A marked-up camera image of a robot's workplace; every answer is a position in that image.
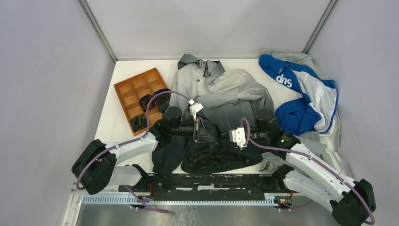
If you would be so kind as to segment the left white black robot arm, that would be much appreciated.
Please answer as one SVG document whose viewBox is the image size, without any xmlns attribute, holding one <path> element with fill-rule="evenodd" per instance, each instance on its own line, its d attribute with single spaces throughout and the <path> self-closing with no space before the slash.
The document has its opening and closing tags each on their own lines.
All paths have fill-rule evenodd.
<svg viewBox="0 0 399 226">
<path fill-rule="evenodd" d="M 148 179 L 139 166 L 120 166 L 120 163 L 172 143 L 173 136 L 191 138 L 194 142 L 216 144 L 219 128 L 209 119 L 196 115 L 183 118 L 178 107 L 169 107 L 149 133 L 119 142 L 105 144 L 99 139 L 91 141 L 72 166 L 80 190 L 97 194 L 108 186 L 127 185 L 141 192 Z"/>
</svg>

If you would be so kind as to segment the grey black zip jacket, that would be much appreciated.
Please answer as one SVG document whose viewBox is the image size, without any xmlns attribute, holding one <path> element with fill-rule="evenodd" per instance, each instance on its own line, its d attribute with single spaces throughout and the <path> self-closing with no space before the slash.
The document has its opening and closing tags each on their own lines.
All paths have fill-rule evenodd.
<svg viewBox="0 0 399 226">
<path fill-rule="evenodd" d="M 243 69 L 225 70 L 219 61 L 184 54 L 172 80 L 170 106 L 190 116 L 188 99 L 203 105 L 200 116 L 210 132 L 221 134 L 239 127 L 241 118 L 255 126 L 255 115 L 273 110 L 268 89 Z M 152 153 L 153 171 L 171 174 L 177 167 L 191 174 L 212 174 L 256 165 L 262 150 L 252 144 L 239 149 L 229 142 L 196 143 L 189 137 L 172 136 Z"/>
</svg>

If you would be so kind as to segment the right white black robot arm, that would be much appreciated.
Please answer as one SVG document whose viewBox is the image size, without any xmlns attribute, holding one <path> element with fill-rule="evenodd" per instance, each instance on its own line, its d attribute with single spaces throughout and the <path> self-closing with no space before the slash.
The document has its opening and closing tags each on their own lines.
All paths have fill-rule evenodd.
<svg viewBox="0 0 399 226">
<path fill-rule="evenodd" d="M 255 116 L 255 127 L 247 119 L 220 136 L 239 148 L 249 143 L 273 153 L 286 162 L 273 173 L 272 187 L 277 192 L 298 192 L 327 209 L 341 226 L 374 225 L 376 210 L 372 185 L 356 181 L 326 164 L 294 135 L 283 131 L 271 111 Z"/>
</svg>

